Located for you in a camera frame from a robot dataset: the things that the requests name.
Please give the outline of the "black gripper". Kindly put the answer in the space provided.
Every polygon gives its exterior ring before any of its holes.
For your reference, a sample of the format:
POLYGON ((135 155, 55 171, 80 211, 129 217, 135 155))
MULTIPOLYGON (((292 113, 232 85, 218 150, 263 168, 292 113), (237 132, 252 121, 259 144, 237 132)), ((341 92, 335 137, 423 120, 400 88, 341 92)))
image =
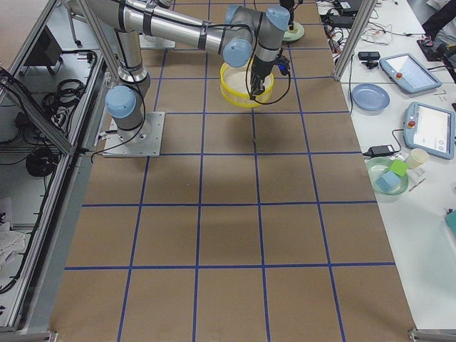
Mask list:
POLYGON ((272 68, 278 66, 281 74, 289 73, 289 59, 282 55, 282 49, 257 49, 254 53, 250 74, 249 99, 256 101, 256 97, 267 93, 267 84, 264 82, 270 75, 272 68))

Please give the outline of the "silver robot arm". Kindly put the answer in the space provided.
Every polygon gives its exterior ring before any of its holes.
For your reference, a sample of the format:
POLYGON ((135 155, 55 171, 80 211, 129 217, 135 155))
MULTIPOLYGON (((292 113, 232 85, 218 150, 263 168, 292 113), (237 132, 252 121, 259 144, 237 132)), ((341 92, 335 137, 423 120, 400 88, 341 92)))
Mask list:
POLYGON ((294 23, 294 12, 295 10, 303 4, 303 0, 280 0, 280 6, 284 7, 289 13, 289 22, 288 22, 288 33, 295 32, 295 23, 294 23))
POLYGON ((89 1, 88 8, 115 31, 120 81, 137 85, 142 93, 150 86, 150 76, 142 62, 141 33, 219 54, 233 68, 249 64, 251 99, 264 93, 264 81, 274 66, 289 74, 289 60, 282 55, 281 42, 290 15, 281 6, 258 11, 231 5, 223 24, 171 11, 160 1, 89 1))

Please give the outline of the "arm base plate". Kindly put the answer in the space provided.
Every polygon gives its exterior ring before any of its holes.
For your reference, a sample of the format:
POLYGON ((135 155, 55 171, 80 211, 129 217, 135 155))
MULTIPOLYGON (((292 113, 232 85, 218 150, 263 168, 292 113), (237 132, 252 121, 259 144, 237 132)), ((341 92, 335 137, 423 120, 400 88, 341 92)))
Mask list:
POLYGON ((159 157, 162 133, 165 124, 165 112, 147 112, 145 123, 140 130, 118 130, 112 118, 105 140, 103 156, 106 157, 159 157))
POLYGON ((143 50, 175 49, 175 42, 158 36, 139 35, 140 47, 143 50))

